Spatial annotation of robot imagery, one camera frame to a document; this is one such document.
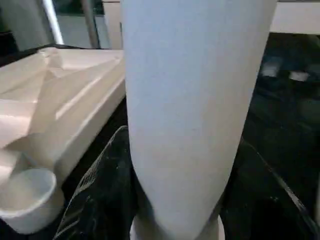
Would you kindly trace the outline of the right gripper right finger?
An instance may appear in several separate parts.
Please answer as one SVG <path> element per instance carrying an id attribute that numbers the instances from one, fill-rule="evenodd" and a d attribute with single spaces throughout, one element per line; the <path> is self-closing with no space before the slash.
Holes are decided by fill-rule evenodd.
<path id="1" fill-rule="evenodd" d="M 283 178 L 241 141 L 220 212 L 227 240 L 313 240 L 315 222 Z"/>

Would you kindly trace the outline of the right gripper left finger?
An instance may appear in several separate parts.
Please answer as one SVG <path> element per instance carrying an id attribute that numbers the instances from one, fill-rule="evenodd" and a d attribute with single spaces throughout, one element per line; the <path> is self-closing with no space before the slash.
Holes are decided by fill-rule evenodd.
<path id="1" fill-rule="evenodd" d="M 129 240 L 138 212 L 129 128 L 119 127 L 79 181 L 55 240 Z"/>

